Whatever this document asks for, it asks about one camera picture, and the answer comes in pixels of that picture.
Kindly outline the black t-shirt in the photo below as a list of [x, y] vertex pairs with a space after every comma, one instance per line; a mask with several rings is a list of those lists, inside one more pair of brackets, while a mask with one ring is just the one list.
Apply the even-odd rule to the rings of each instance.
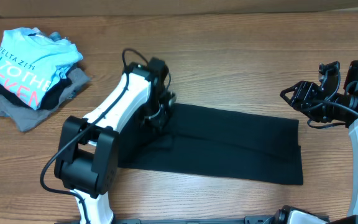
[[298, 120], [176, 104], [161, 132], [132, 117], [120, 168], [303, 185]]

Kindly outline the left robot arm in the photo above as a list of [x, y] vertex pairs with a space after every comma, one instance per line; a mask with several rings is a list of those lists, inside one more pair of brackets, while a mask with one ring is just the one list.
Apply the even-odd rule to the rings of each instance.
[[125, 66], [113, 92], [83, 118], [63, 124], [55, 177], [76, 198], [80, 223], [112, 223], [108, 189], [116, 175], [119, 134], [134, 118], [152, 132], [161, 131], [176, 100], [164, 85], [169, 69], [163, 60]]

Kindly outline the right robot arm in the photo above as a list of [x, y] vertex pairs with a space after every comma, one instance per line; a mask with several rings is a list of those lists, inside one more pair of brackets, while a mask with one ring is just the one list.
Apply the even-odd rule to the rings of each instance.
[[338, 61], [319, 65], [319, 82], [300, 81], [280, 93], [294, 110], [319, 129], [344, 125], [349, 130], [353, 156], [353, 187], [349, 210], [339, 223], [358, 223], [358, 60], [351, 62], [341, 79]]

